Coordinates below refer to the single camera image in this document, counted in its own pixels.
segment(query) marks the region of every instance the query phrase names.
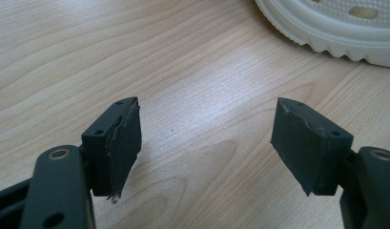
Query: wood grain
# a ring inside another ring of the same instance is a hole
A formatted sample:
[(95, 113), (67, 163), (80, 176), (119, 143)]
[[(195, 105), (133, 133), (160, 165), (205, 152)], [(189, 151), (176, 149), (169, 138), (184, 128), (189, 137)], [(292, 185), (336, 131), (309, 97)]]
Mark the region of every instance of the wood grain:
[(0, 190), (136, 95), (143, 147), (98, 228), (342, 228), (270, 145), (279, 96), (390, 150), (390, 69), (301, 47), (252, 0), (0, 1)]

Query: wooden table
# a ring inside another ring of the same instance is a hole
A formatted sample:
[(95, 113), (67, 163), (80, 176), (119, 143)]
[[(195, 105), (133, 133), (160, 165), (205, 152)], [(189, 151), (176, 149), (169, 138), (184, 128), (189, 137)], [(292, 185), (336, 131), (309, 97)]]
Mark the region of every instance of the wooden table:
[(118, 99), (142, 151), (98, 228), (342, 228), (269, 143), (277, 98), (390, 150), (390, 69), (288, 40), (253, 0), (0, 1), (0, 190)]

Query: metal screw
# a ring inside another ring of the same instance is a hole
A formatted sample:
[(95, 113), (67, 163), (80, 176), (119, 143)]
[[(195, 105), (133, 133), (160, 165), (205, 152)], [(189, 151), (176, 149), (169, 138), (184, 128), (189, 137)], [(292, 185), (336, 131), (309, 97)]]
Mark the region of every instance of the metal screw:
[(373, 150), (370, 152), (372, 156), (375, 156), (378, 159), (390, 161), (390, 153), (382, 150)]
[(49, 153), (50, 160), (57, 160), (66, 157), (70, 153), (69, 149), (58, 149)]

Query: white plastic object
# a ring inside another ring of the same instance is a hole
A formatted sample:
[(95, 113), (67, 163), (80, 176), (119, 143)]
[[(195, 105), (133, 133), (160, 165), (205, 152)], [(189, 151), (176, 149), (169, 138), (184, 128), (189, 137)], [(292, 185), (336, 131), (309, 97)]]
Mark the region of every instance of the white plastic object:
[(390, 0), (256, 0), (284, 35), (314, 51), (390, 67)]

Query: light wood surface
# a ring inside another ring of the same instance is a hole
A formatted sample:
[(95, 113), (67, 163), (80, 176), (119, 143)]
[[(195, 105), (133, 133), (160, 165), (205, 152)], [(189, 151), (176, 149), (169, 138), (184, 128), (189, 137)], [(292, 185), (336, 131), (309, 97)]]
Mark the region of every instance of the light wood surface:
[(138, 96), (142, 151), (98, 228), (342, 228), (269, 143), (276, 101), (390, 150), (390, 69), (288, 40), (253, 0), (0, 1), (0, 190), (114, 101)]

